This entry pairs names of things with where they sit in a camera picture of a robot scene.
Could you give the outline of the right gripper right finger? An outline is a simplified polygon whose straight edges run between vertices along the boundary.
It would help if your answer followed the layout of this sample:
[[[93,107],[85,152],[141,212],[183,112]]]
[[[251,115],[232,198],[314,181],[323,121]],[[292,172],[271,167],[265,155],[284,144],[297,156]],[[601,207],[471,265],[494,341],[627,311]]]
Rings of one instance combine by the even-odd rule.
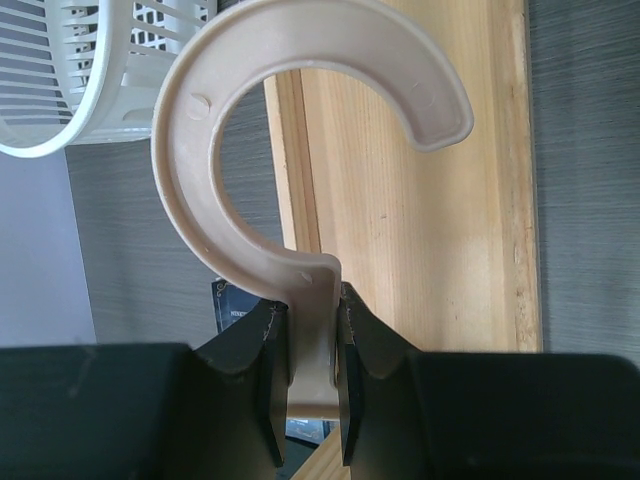
[[[612,355],[426,352],[350,284],[337,314],[355,479],[635,479],[639,371]]]

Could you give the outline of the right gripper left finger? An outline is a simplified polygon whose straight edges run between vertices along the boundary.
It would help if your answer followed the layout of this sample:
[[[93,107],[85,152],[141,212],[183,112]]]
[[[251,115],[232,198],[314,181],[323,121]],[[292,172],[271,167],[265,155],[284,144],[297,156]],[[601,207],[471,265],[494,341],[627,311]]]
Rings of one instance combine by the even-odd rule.
[[[287,308],[260,301],[199,348],[5,348],[5,479],[272,479],[284,462]]]

